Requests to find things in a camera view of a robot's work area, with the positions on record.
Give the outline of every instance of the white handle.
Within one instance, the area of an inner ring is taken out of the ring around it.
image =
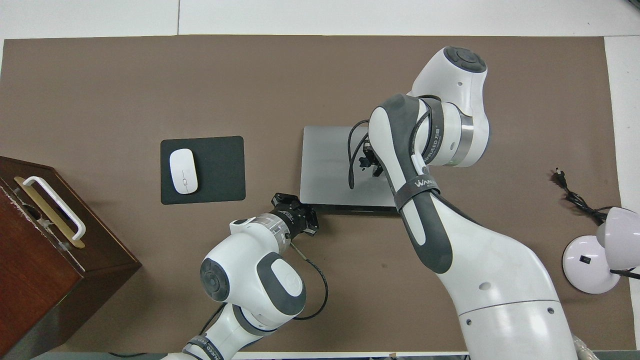
[[[47,181],[45,181],[45,179],[42,179],[41,177],[38,177],[38,176],[31,176],[27,178],[22,184],[25,186],[31,186],[31,184],[33,184],[34,181],[40,184],[40,186],[42,186],[42,188],[49,194],[49,196],[53,199],[53,201],[55,201],[58,204],[58,206],[62,209],[62,211],[64,211],[65,214],[67,214],[67,216],[71,219],[71,221],[73,221],[74,224],[78,227],[76,234],[73,235],[73,240],[79,240],[82,237],[82,235],[84,235],[84,232],[86,230],[86,227],[84,226],[84,223],[82,222],[82,220],[80,220],[80,218],[76,215],[76,213],[74,213],[73,210],[69,208],[67,203],[64,200],[62,200],[60,196],[58,196],[55,190],[53,190],[51,186],[47,184]]]

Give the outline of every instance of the brown desk mat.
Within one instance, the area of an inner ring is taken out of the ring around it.
[[[566,244],[596,225],[548,179],[559,166],[594,206],[620,203],[602,38],[178,36],[6,40],[0,154],[54,166],[143,263],[62,348],[174,352],[218,306],[198,276],[227,224],[298,193],[306,125],[347,126],[410,89],[446,45],[488,64],[492,139],[470,168],[433,168],[443,194],[520,240],[549,270],[570,326],[594,349],[635,348],[628,281],[586,295],[564,278]],[[244,138],[246,199],[164,206],[167,138]],[[456,312],[399,218],[324,215],[300,249],[325,272],[328,305],[253,351],[437,351],[465,348]],[[319,276],[285,256],[308,286]]]

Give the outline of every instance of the white mouse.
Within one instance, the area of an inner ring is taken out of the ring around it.
[[[175,191],[186,195],[198,189],[196,165],[189,149],[178,149],[169,155],[169,168]]]

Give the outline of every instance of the wooden box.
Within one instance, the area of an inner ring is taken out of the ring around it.
[[[0,358],[61,345],[140,266],[53,168],[0,156]]]

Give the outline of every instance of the white robotic arm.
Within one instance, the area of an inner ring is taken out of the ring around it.
[[[316,233],[316,214],[293,195],[277,193],[272,203],[269,213],[229,224],[231,235],[202,261],[205,291],[226,304],[203,335],[164,359],[231,360],[302,312],[304,282],[280,254],[296,235]]]
[[[478,55],[442,49],[409,95],[373,111],[369,143],[418,257],[454,301],[471,358],[576,359],[562,306],[533,251],[449,204],[428,173],[427,165],[466,167],[483,155],[485,77]]]

